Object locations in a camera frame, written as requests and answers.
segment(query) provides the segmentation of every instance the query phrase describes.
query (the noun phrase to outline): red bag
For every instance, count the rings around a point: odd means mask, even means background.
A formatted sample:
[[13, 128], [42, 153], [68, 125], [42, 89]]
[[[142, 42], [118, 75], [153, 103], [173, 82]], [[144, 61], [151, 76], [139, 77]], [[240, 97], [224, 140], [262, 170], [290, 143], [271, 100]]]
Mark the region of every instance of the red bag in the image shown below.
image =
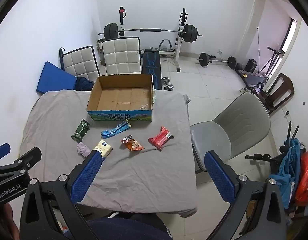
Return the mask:
[[295, 193], [295, 205], [308, 205], [308, 152], [303, 153], [300, 159], [300, 181]]

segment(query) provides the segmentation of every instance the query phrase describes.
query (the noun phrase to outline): blue clothing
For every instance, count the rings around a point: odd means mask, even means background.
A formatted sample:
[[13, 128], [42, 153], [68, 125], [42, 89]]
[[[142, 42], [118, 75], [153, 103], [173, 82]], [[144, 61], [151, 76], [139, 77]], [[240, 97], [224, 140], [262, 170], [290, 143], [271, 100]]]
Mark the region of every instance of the blue clothing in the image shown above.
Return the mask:
[[[167, 233], [136, 220], [98, 218], [87, 223], [102, 240], [172, 240]], [[64, 236], [73, 239], [69, 231]]]
[[276, 180], [284, 208], [287, 209], [289, 201], [295, 195], [300, 176], [300, 142], [298, 139], [291, 141], [288, 153], [281, 161], [277, 175], [270, 175]]

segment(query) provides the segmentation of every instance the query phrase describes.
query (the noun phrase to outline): open cardboard box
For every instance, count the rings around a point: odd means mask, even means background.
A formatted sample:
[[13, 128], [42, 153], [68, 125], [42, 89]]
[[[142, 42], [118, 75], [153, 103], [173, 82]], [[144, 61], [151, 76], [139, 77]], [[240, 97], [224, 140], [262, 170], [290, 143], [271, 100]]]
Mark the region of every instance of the open cardboard box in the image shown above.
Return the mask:
[[97, 78], [86, 110], [95, 121], [151, 121], [152, 108], [152, 75], [118, 74]]

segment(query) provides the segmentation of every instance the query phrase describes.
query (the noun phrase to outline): silver bolt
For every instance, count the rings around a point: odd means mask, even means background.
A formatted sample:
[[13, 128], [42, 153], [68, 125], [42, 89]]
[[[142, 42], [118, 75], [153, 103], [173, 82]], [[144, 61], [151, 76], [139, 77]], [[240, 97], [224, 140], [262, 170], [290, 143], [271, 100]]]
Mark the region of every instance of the silver bolt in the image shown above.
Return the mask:
[[58, 177], [58, 179], [59, 179], [60, 181], [65, 181], [65, 180], [67, 179], [67, 176], [66, 176], [65, 174], [63, 174], [63, 175], [60, 175], [60, 176]]
[[276, 180], [275, 179], [269, 179], [270, 184], [275, 185], [276, 184]]
[[245, 175], [239, 175], [238, 177], [241, 181], [247, 181], [247, 177]]
[[30, 184], [34, 185], [37, 182], [37, 179], [31, 179]]

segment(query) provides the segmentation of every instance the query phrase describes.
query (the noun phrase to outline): barbell bar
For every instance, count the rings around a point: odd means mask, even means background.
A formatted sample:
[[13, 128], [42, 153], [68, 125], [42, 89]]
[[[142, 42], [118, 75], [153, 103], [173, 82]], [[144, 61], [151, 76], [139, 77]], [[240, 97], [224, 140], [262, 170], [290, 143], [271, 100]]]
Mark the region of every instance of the barbell bar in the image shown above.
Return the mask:
[[141, 29], [127, 29], [127, 30], [118, 30], [118, 26], [116, 23], [109, 23], [104, 27], [104, 32], [99, 33], [98, 35], [104, 34], [104, 38], [115, 39], [118, 37], [118, 33], [120, 32], [130, 32], [130, 31], [140, 31], [140, 32], [175, 32], [175, 33], [183, 33], [184, 41], [193, 42], [196, 41], [197, 36], [203, 36], [197, 33], [197, 28], [193, 25], [185, 25], [184, 31], [175, 31], [175, 30], [162, 30], [162, 29], [153, 29], [153, 28], [141, 28]]
[[213, 61], [226, 62], [227, 65], [231, 69], [235, 69], [236, 64], [237, 64], [237, 60], [236, 60], [235, 57], [229, 57], [228, 60], [215, 60], [215, 59], [212, 59], [211, 56], [208, 55], [207, 53], [201, 53], [201, 55], [199, 56], [199, 58], [197, 60], [199, 60], [199, 64], [201, 64], [202, 67], [207, 67], [207, 65], [209, 63], [212, 63]]

